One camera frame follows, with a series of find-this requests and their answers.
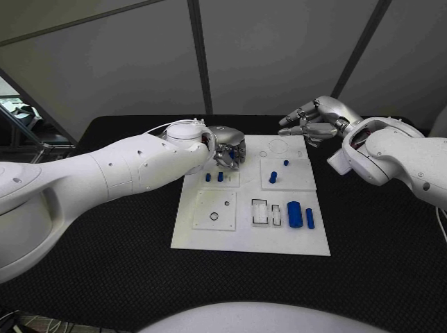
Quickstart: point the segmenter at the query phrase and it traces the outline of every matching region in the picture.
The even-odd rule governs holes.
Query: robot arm
[[[198,172],[218,149],[237,151],[237,168],[244,134],[233,128],[220,134],[202,121],[178,122],[163,138],[143,134],[44,164],[0,162],[0,283],[41,261],[93,207]]]
[[[300,126],[280,130],[280,135],[305,135],[313,146],[335,135],[344,138],[341,150],[328,159],[339,174],[354,169],[378,186],[397,178],[422,200],[447,210],[447,139],[426,138],[413,126],[391,118],[364,120],[328,96],[300,107],[280,125],[298,118]]]

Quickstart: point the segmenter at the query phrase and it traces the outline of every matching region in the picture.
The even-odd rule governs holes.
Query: black table
[[[101,117],[77,151],[188,117]],[[204,118],[247,134],[279,130],[280,117]],[[321,309],[396,332],[447,332],[446,244],[435,208],[399,180],[376,187],[354,172],[339,176],[326,162],[339,146],[334,139],[309,147],[331,257],[171,249],[181,179],[90,210],[39,265],[0,286],[0,303],[137,330],[192,307],[257,300]]]

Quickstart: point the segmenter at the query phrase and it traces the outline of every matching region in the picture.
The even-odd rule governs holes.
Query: white board
[[[289,160],[290,164],[280,169],[280,180],[302,177],[306,181],[296,182],[302,188],[290,186],[285,182],[286,187],[292,188],[264,189],[263,179],[266,177],[263,177],[262,166],[277,166],[285,160]],[[315,184],[312,167],[303,167],[302,170],[289,168],[305,165],[312,166],[303,137],[247,135],[247,161],[241,164],[240,171],[224,169],[224,182],[230,182],[228,175],[233,178],[233,182],[227,186],[215,178],[221,172],[221,166],[217,166],[214,160],[208,162],[201,172],[185,177],[172,248],[329,256],[331,248],[319,197],[316,190],[312,189],[312,184]],[[212,175],[211,182],[207,182],[207,173]],[[228,206],[223,204],[233,193],[237,198],[237,207],[233,207],[233,204]],[[208,199],[202,204],[202,200],[198,199],[205,196]],[[266,200],[269,203],[270,223],[266,228],[253,225],[254,199]],[[299,201],[302,204],[305,221],[302,228],[289,226],[288,203],[290,201]],[[282,225],[279,226],[273,225],[273,205],[280,207]],[[218,216],[233,216],[234,208],[237,208],[234,223],[230,224],[227,221],[233,220],[225,217],[218,226],[218,220],[212,221],[211,214],[217,212]],[[308,226],[306,208],[313,209],[315,229],[309,229]],[[199,226],[195,226],[197,223],[199,226],[204,223],[211,227],[202,230],[198,228]]]

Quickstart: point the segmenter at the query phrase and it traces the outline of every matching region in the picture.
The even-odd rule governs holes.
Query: small blue block
[[[315,229],[315,221],[313,221],[313,211],[312,211],[312,208],[306,209],[306,219],[309,221],[309,229]]]
[[[289,207],[289,223],[292,228],[300,228],[303,226],[302,217],[302,205],[299,201],[288,203]]]
[[[276,177],[279,176],[279,173],[275,171],[272,172],[272,177],[270,177],[270,182],[275,184],[276,183]]]

